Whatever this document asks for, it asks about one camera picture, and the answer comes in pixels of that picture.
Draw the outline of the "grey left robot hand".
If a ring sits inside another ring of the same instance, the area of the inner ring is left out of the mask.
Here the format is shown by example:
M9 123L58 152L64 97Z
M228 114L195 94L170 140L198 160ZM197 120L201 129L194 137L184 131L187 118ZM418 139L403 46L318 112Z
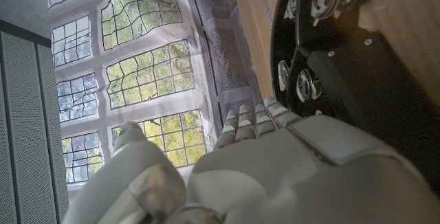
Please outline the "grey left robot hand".
M135 122L65 223L438 223L439 197L380 139L269 97L231 111L183 179Z

